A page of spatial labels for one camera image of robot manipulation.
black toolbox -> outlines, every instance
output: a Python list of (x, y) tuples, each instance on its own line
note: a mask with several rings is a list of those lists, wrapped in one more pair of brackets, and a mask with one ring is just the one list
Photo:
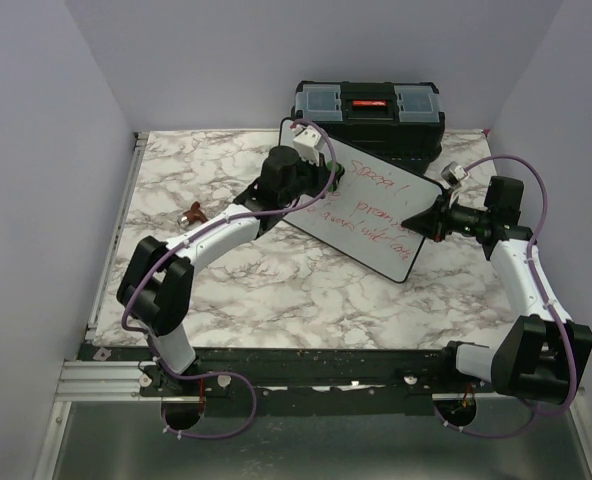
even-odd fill
[(308, 82), (292, 118), (307, 118), (345, 143), (423, 174), (442, 150), (445, 113), (433, 83)]

marble surface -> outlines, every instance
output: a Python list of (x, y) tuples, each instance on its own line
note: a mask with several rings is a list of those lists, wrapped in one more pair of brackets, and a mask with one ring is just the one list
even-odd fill
[[(144, 345), (120, 327), (115, 295), (147, 235), (181, 233), (178, 215), (198, 201), (220, 213), (259, 173), (277, 131), (150, 134), (98, 317), (94, 343)], [(427, 175), (451, 161), (489, 155), (480, 131), (447, 132)], [(476, 169), (461, 203), (482, 207), (494, 167)], [(203, 270), (184, 322), (190, 342), (211, 347), (435, 348), (450, 340), (498, 345), (514, 318), (500, 280), (472, 239), (427, 241), (409, 279), (393, 283), (281, 222)]]

wire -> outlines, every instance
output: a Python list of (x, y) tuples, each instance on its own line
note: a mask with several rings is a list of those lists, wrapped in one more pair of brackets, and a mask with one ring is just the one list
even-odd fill
[[(251, 217), (262, 218), (262, 217), (269, 217), (272, 215), (285, 215), (287, 213), (297, 212), (299, 210), (309, 208), (311, 205), (313, 205), (318, 200), (323, 198), (325, 196), (325, 194), (329, 191), (329, 188), (334, 183), (334, 178), (336, 175), (336, 152), (334, 151), (334, 145), (332, 145), (332, 142), (331, 142), (329, 136), (327, 135), (327, 132), (325, 132), (325, 130), (323, 130), (321, 127), (316, 125), (311, 120), (307, 120), (304, 118), (299, 118), (299, 119), (294, 120), (294, 123), (292, 124), (292, 126), (294, 126), (294, 125), (311, 126), (318, 133), (320, 133), (321, 137), (323, 138), (323, 140), (327, 144), (327, 148), (329, 149), (329, 154), (331, 157), (331, 168), (330, 168), (330, 172), (329, 172), (329, 178), (327, 179), (327, 183), (325, 184), (323, 189), (318, 193), (318, 195), (316, 195), (314, 198), (312, 198), (308, 202), (303, 203), (302, 205), (295, 205), (295, 206), (291, 206), (291, 207), (285, 208), (285, 209), (269, 210), (269, 211), (264, 211), (264, 212), (238, 213), (238, 214), (230, 216), (229, 219), (221, 218), (219, 220), (216, 220), (214, 223), (209, 224), (205, 228), (200, 229), (199, 231), (195, 232), (193, 235), (190, 235), (189, 237), (187, 237), (187, 239), (184, 242), (181, 242), (178, 245), (176, 245), (175, 247), (169, 249), (152, 266), (152, 268), (147, 272), (147, 274), (145, 274), (145, 276), (143, 277), (141, 282), (138, 284), (138, 286), (134, 290), (134, 293), (132, 293), (129, 301), (127, 302), (127, 305), (125, 305), (125, 311), (123, 312), (123, 315), (121, 317), (121, 322), (120, 322), (121, 326), (125, 330), (127, 330), (129, 332), (138, 332), (138, 333), (144, 334), (147, 337), (147, 345), (149, 346), (149, 348), (152, 351), (154, 356), (160, 357), (160, 354), (159, 354), (158, 350), (156, 349), (156, 347), (154, 346), (153, 342), (149, 338), (149, 331), (145, 328), (142, 328), (142, 327), (131, 326), (127, 322), (129, 320), (129, 315), (131, 314), (131, 311), (134, 308), (134, 303), (136, 302), (136, 299), (141, 294), (141, 292), (143, 291), (143, 289), (145, 288), (147, 283), (154, 276), (154, 273), (156, 273), (158, 271), (158, 269), (161, 268), (171, 256), (175, 255), (180, 250), (186, 248), (187, 244), (195, 241), (196, 239), (198, 239), (199, 237), (201, 237), (205, 233), (207, 233), (217, 227), (220, 227), (221, 225), (223, 225), (227, 222), (231, 222), (233, 220), (238, 220), (241, 218), (251, 218)], [(173, 430), (169, 426), (166, 426), (166, 430), (176, 433), (177, 435), (180, 435), (182, 437), (198, 438), (198, 439), (204, 439), (204, 440), (218, 440), (218, 439), (230, 438), (235, 435), (238, 435), (242, 431), (246, 430), (254, 421), (254, 417), (256, 415), (256, 405), (257, 405), (256, 392), (254, 391), (254, 386), (251, 384), (251, 382), (243, 375), (240, 375), (239, 373), (235, 373), (235, 372), (210, 372), (210, 373), (203, 373), (200, 375), (180, 375), (180, 374), (174, 372), (169, 367), (169, 365), (167, 365), (167, 363), (164, 361), (164, 359), (159, 358), (159, 363), (169, 376), (171, 376), (172, 378), (175, 378), (176, 380), (181, 380), (181, 381), (197, 381), (197, 380), (203, 380), (203, 379), (207, 379), (207, 378), (218, 377), (220, 375), (228, 375), (230, 377), (237, 378), (245, 384), (245, 386), (249, 389), (249, 391), (252, 395), (252, 410), (251, 410), (251, 413), (249, 414), (249, 417), (247, 418), (247, 420), (245, 421), (245, 423), (243, 425), (241, 425), (240, 427), (238, 427), (235, 430), (232, 430), (231, 432), (216, 434), (216, 435), (202, 435), (202, 434), (197, 434), (197, 433)], [(165, 422), (165, 424), (167, 424), (167, 421), (165, 419), (165, 411), (163, 411), (163, 421)]]
[(565, 330), (565, 324), (563, 323), (563, 320), (561, 319), (560, 315), (558, 314), (558, 312), (554, 308), (554, 305), (551, 303), (551, 299), (550, 299), (549, 295), (547, 294), (547, 290), (545, 289), (545, 285), (543, 283), (543, 280), (540, 278), (540, 274), (538, 273), (538, 269), (536, 268), (534, 258), (533, 258), (534, 244), (536, 243), (536, 240), (540, 236), (540, 233), (543, 229), (543, 225), (545, 225), (545, 219), (547, 218), (547, 209), (549, 206), (548, 199), (547, 199), (547, 188), (545, 187), (545, 182), (543, 181), (543, 178), (540, 176), (538, 171), (534, 168), (534, 166), (531, 163), (529, 163), (527, 160), (525, 160), (521, 157), (517, 157), (515, 155), (490, 155), (489, 157), (481, 158), (480, 160), (477, 160), (477, 161), (471, 163), (470, 165), (466, 166), (465, 171), (469, 172), (473, 168), (475, 168), (483, 163), (490, 162), (492, 160), (514, 160), (518, 163), (521, 163), (522, 165), (527, 167), (527, 169), (534, 175), (534, 178), (536, 179), (536, 181), (538, 182), (538, 186), (540, 187), (540, 191), (541, 191), (541, 195), (542, 195), (542, 199), (543, 199), (543, 208), (542, 208), (542, 212), (540, 214), (540, 219), (538, 220), (538, 223), (536, 224), (536, 228), (534, 229), (534, 234), (532, 235), (532, 238), (527, 243), (527, 265), (529, 266), (529, 271), (532, 274), (532, 277), (534, 278), (534, 282), (536, 283), (536, 288), (538, 289), (538, 292), (540, 293), (543, 300), (545, 301), (545, 306), (547, 307), (547, 310), (549, 311), (552, 318), (554, 319), (554, 322), (556, 323), (556, 327), (558, 328), (558, 331), (560, 332), (561, 340), (563, 342), (563, 348), (565, 350), (565, 355), (567, 357), (567, 365), (569, 368), (569, 391), (567, 392), (567, 396), (565, 397), (565, 401), (563, 402), (561, 407), (557, 408), (555, 410), (542, 410), (541, 408), (538, 407), (538, 405), (532, 405), (531, 403), (527, 402), (526, 400), (519, 399), (519, 401), (523, 405), (525, 405), (527, 408), (529, 408), (531, 410), (531, 416), (525, 425), (523, 425), (522, 427), (520, 427), (519, 429), (517, 429), (513, 432), (491, 434), (491, 433), (477, 432), (477, 431), (473, 431), (473, 430), (464, 430), (462, 427), (457, 427), (456, 425), (453, 425), (453, 424), (449, 423), (447, 420), (445, 420), (443, 418), (443, 416), (440, 414), (440, 412), (438, 411), (438, 409), (436, 409), (434, 407), (434, 414), (443, 422), (443, 425), (447, 428), (451, 428), (452, 430), (462, 432), (466, 435), (479, 437), (479, 438), (503, 439), (503, 438), (516, 437), (518, 435), (525, 433), (527, 430), (529, 430), (534, 425), (534, 423), (536, 421), (536, 414), (541, 415), (541, 416), (545, 416), (545, 417), (552, 417), (555, 415), (560, 415), (562, 413), (565, 413), (567, 411), (567, 409), (569, 408), (569, 406), (574, 401), (574, 397), (576, 396), (576, 390), (578, 388), (578, 379), (577, 379), (576, 363), (574, 362), (574, 352), (572, 350), (572, 345), (571, 345), (571, 341), (569, 340), (569, 336), (567, 335), (567, 330)]
[(549, 206), (549, 202), (547, 199), (547, 188), (545, 188), (545, 182), (543, 181), (543, 178), (540, 176), (538, 171), (534, 168), (534, 166), (531, 163), (529, 163), (527, 160), (524, 160), (520, 157), (516, 157), (514, 155), (491, 155), (489, 157), (481, 158), (480, 160), (477, 160), (476, 162), (472, 163), (471, 165), (468, 165), (467, 167), (465, 167), (465, 171), (469, 172), (472, 168), (477, 167), (478, 165), (480, 165), (482, 163), (489, 162), (491, 160), (500, 160), (500, 159), (514, 160), (516, 162), (523, 164), (525, 167), (527, 167), (529, 169), (529, 171), (534, 175), (534, 178), (536, 178), (536, 181), (538, 182), (538, 186), (540, 187), (540, 191), (541, 191), (541, 195), (542, 195), (542, 199), (543, 199), (543, 210), (540, 215), (540, 219), (538, 220), (538, 223), (536, 224), (536, 228), (534, 229), (534, 235), (532, 235), (532, 238), (527, 243), (527, 265), (529, 267), (529, 271), (532, 274), (532, 277), (534, 278), (534, 282), (536, 283), (536, 288), (538, 289), (538, 293), (540, 293), (541, 297), (543, 297), (543, 300), (545, 301), (545, 306), (547, 307), (547, 310), (549, 311), (552, 318), (554, 319), (554, 323), (556, 323), (556, 327), (558, 328), (558, 331), (560, 332), (561, 340), (563, 342), (563, 348), (565, 350), (565, 355), (567, 357), (567, 366), (569, 368), (569, 391), (567, 392), (567, 396), (565, 397), (565, 401), (560, 406), (560, 408), (557, 408), (554, 410), (542, 410), (537, 405), (532, 405), (528, 402), (525, 402), (524, 400), (521, 400), (521, 403), (523, 403), (527, 407), (533, 409), (539, 415), (542, 415), (545, 417), (553, 417), (553, 416), (561, 415), (561, 414), (565, 413), (567, 411), (567, 409), (570, 407), (570, 405), (572, 404), (572, 402), (574, 401), (574, 397), (576, 396), (576, 390), (578, 388), (578, 377), (577, 377), (578, 373), (576, 371), (576, 362), (574, 361), (574, 351), (572, 349), (572, 344), (571, 344), (571, 341), (569, 340), (569, 335), (567, 334), (567, 330), (565, 329), (565, 324), (563, 323), (563, 320), (561, 319), (560, 315), (558, 314), (558, 311), (556, 311), (556, 308), (554, 307), (554, 305), (551, 302), (551, 298), (549, 297), (549, 295), (547, 293), (547, 289), (545, 288), (543, 280), (540, 278), (540, 274), (538, 273), (538, 269), (536, 268), (536, 263), (534, 262), (534, 257), (533, 257), (534, 245), (536, 244), (536, 240), (538, 239), (538, 237), (541, 234), (541, 231), (543, 230), (543, 226), (545, 225), (545, 219), (547, 217), (547, 210), (548, 210), (548, 206)]

whiteboard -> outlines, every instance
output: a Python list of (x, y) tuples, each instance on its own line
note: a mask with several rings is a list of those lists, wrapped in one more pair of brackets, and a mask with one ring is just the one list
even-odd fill
[[(280, 145), (292, 146), (290, 119), (281, 122)], [(424, 238), (400, 226), (430, 208), (443, 193), (437, 182), (332, 139), (345, 175), (336, 192), (285, 221), (393, 280), (404, 282)], [(323, 148), (325, 160), (331, 156)], [(303, 195), (301, 203), (311, 197)]]

purple wall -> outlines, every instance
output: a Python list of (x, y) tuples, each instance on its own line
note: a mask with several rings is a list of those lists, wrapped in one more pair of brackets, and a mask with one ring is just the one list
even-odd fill
[(561, 0), (66, 0), (138, 130), (277, 127), (300, 80), (436, 82), (490, 127)]
[(31, 478), (134, 139), (61, 0), (0, 0), (0, 479)]
[[(550, 211), (541, 258), (573, 319), (592, 327), (592, 1), (567, 0), (516, 85), (491, 135), (494, 153), (532, 161), (543, 175)], [(499, 170), (527, 178), (520, 166)], [(541, 202), (528, 182), (524, 218)], [(583, 381), (592, 406), (592, 357)]]

